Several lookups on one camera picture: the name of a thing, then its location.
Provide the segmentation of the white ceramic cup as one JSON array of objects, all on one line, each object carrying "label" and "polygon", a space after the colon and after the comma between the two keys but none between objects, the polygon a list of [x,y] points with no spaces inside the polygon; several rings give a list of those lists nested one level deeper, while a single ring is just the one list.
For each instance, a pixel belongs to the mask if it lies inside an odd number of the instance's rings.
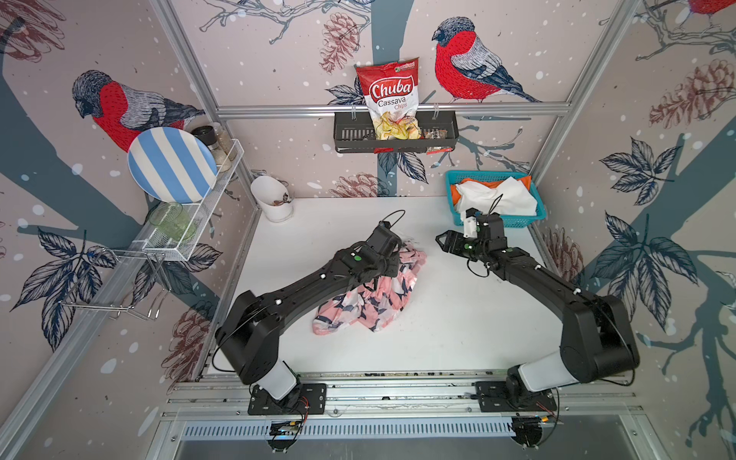
[{"label": "white ceramic cup", "polygon": [[259,176],[252,181],[250,190],[270,222],[284,222],[292,217],[291,194],[279,180],[272,176]]}]

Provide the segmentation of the green glass bowl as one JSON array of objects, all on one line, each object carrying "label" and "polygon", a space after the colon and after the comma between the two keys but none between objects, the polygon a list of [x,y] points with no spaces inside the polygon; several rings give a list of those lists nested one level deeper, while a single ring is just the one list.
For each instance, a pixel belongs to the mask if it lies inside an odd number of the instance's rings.
[{"label": "green glass bowl", "polygon": [[149,213],[148,222],[177,243],[191,241],[197,231],[187,209],[176,202],[160,203]]}]

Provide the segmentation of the small snack packet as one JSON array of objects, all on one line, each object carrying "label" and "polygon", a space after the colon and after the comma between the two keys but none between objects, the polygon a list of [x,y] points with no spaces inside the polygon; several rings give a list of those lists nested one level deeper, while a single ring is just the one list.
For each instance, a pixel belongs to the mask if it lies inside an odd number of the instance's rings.
[{"label": "small snack packet", "polygon": [[432,130],[424,130],[423,138],[427,140],[446,140],[450,138],[450,134],[442,128],[433,128]]}]

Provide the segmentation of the blue white striped plate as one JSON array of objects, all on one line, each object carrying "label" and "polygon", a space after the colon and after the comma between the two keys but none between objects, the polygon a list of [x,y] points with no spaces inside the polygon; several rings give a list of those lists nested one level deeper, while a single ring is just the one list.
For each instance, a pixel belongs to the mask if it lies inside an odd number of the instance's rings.
[{"label": "blue white striped plate", "polygon": [[163,202],[192,204],[214,188],[215,157],[193,134],[178,128],[151,128],[128,149],[128,168],[138,186]]}]

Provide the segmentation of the clear acrylic wall shelf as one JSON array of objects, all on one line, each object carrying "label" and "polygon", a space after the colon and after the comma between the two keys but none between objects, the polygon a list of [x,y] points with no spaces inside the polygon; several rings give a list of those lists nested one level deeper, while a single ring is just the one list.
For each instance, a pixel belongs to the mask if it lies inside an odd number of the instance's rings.
[{"label": "clear acrylic wall shelf", "polygon": [[237,166],[243,159],[244,154],[245,152],[240,141],[234,140],[227,154],[230,166],[218,167],[218,176],[214,188],[202,201],[192,204],[182,204],[187,209],[193,223],[197,226],[197,231],[191,241],[177,243],[176,241],[170,240],[148,222],[145,225],[144,235],[133,243],[133,249],[161,255],[165,261],[183,262],[190,260],[206,229],[207,223],[224,195],[225,189],[228,187],[233,176],[235,176]]}]

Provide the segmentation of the red Chuba chips bag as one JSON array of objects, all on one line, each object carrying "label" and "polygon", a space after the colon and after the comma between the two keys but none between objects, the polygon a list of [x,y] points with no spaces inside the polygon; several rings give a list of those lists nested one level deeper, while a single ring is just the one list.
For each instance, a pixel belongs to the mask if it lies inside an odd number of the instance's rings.
[{"label": "red Chuba chips bag", "polygon": [[366,107],[379,141],[418,140],[419,59],[356,69]]}]

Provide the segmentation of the dark lid spice jar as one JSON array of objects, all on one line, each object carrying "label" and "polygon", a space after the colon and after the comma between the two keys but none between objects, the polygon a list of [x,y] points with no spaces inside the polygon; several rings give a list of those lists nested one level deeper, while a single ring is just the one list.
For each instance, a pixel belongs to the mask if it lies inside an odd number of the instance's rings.
[{"label": "dark lid spice jar", "polygon": [[191,130],[191,134],[209,149],[215,159],[216,165],[219,168],[223,168],[228,158],[227,153],[220,147],[216,130],[212,126],[198,126]]}]

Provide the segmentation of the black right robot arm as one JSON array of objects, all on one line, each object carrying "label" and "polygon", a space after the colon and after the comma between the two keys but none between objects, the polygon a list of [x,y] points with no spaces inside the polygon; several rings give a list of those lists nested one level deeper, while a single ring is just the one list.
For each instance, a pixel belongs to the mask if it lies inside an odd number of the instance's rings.
[{"label": "black right robot arm", "polygon": [[435,237],[441,250],[486,274],[520,287],[562,324],[559,349],[508,370],[506,391],[513,404],[564,386],[609,381],[636,371],[640,356],[627,309],[615,296],[599,296],[565,281],[527,251],[508,245],[499,214],[471,209],[471,232],[448,230]]}]

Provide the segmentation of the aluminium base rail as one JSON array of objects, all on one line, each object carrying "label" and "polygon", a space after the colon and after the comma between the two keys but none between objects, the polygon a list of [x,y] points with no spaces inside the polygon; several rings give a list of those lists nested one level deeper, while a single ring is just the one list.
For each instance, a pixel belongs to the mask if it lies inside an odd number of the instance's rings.
[{"label": "aluminium base rail", "polygon": [[291,441],[515,437],[537,446],[551,434],[612,422],[627,441],[642,438],[633,393],[544,390],[514,402],[494,372],[307,374],[296,397],[277,402],[230,378],[181,384],[161,413],[170,441]]}]

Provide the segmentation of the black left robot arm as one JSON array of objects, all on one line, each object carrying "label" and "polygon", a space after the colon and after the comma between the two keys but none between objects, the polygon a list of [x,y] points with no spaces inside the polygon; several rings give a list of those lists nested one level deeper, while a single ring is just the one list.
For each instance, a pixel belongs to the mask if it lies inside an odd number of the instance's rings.
[{"label": "black left robot arm", "polygon": [[370,237],[340,249],[300,280],[261,295],[241,293],[216,331],[215,357],[225,358],[245,385],[257,385],[277,402],[297,396],[299,379],[279,358],[282,333],[337,295],[399,271],[402,239],[386,220]]}]

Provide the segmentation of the white shorts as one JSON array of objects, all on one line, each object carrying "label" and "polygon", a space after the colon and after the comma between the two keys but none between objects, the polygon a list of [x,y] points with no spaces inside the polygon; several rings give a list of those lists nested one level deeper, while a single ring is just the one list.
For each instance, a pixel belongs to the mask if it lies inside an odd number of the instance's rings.
[{"label": "white shorts", "polygon": [[531,193],[531,185],[530,176],[508,177],[496,182],[467,178],[450,186],[450,198],[462,218],[469,208],[484,214],[496,212],[502,216],[532,217],[537,214],[538,201]]}]

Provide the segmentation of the pink patterned shorts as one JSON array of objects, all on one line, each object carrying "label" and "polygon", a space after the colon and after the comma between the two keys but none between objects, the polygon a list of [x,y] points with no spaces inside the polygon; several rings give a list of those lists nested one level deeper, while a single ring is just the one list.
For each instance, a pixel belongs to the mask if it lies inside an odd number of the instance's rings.
[{"label": "pink patterned shorts", "polygon": [[331,335],[356,323],[374,333],[385,329],[406,309],[427,262],[427,253],[412,243],[404,243],[399,256],[396,276],[380,277],[322,304],[312,320],[312,332]]}]

